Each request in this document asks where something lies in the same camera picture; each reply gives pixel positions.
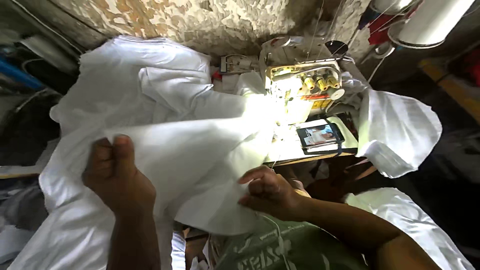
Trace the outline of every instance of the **hand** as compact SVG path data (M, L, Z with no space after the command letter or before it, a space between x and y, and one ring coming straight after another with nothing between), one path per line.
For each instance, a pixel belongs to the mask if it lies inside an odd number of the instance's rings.
M296 193L280 174L263 165L246 172L239 184L250 180L253 181L248 185L249 194L239 200L240 204L283 221L303 221L300 213L305 197Z
M153 214L156 191L134 163L133 142L117 136L113 145L106 139L93 144L82 174L85 186L93 190L117 218Z

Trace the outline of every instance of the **yellow thread tension knob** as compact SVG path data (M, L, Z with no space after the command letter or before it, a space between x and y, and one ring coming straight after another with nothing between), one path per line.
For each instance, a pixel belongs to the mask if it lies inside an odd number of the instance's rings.
M328 89L327 82L325 81L325 79L323 79L321 77L320 77L320 79L317 80L317 86L321 91L325 91L325 90Z
M340 84L338 83L338 80L333 76L329 76L327 78L327 84L332 88L340 88Z
M307 89L314 89L315 88L315 82L313 81L312 77L307 77L303 80L303 84L305 85L305 87L307 87Z

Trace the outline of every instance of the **label on sewing machine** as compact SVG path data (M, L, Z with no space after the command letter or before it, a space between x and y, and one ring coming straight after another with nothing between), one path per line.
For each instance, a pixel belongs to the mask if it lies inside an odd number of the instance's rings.
M330 103L331 99L322 99L322 100L316 100L313 102L312 110L313 109L320 109L320 108L326 108L328 104Z

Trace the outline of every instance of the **left hand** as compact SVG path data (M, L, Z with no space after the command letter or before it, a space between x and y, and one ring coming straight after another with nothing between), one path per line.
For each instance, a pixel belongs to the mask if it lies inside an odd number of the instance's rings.
M82 174L85 186L93 190L117 218L153 214L155 187L134 161L130 137L117 136L113 145L103 138L93 144Z

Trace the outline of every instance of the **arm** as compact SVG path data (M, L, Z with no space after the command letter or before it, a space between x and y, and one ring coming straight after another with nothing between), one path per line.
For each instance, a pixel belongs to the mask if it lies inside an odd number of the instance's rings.
M315 224L365 254L373 269L440 269L413 239L382 218L346 204L301 196L265 166L247 172L239 183L252 179L240 204L281 220Z
M113 145L106 138L95 142L82 180L115 215L107 269L159 270L156 191L134 164L130 138L118 136Z

